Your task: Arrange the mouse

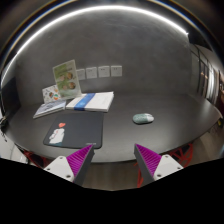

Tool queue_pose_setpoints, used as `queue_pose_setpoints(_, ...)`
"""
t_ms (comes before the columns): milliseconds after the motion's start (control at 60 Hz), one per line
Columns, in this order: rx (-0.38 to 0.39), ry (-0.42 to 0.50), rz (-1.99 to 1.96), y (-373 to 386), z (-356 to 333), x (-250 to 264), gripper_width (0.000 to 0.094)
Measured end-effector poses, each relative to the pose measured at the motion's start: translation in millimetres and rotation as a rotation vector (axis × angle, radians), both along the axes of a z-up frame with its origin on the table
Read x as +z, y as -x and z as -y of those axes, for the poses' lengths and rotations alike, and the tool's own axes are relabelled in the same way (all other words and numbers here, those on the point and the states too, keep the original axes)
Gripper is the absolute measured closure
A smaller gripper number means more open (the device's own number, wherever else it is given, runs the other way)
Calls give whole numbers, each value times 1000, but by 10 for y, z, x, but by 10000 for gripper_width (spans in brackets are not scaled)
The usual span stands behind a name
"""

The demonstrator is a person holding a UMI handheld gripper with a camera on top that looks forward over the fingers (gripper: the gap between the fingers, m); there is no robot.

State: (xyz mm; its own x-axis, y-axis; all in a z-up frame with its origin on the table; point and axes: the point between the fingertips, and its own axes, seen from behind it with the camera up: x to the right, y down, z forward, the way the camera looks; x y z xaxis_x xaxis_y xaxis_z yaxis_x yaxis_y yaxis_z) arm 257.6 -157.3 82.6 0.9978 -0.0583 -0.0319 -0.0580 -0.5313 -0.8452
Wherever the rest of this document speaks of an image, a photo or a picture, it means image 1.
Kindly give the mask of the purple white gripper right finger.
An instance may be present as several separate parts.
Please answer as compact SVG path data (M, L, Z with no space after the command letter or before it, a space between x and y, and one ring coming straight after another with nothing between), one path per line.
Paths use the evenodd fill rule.
M170 155L159 155L139 144L134 146L134 155L139 167L138 186L147 185L182 169Z

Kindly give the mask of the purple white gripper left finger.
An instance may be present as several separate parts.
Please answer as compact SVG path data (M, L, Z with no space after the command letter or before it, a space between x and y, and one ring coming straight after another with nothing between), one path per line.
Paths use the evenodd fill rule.
M57 157L45 168L45 171L81 186L93 156L94 148L89 145L67 157Z

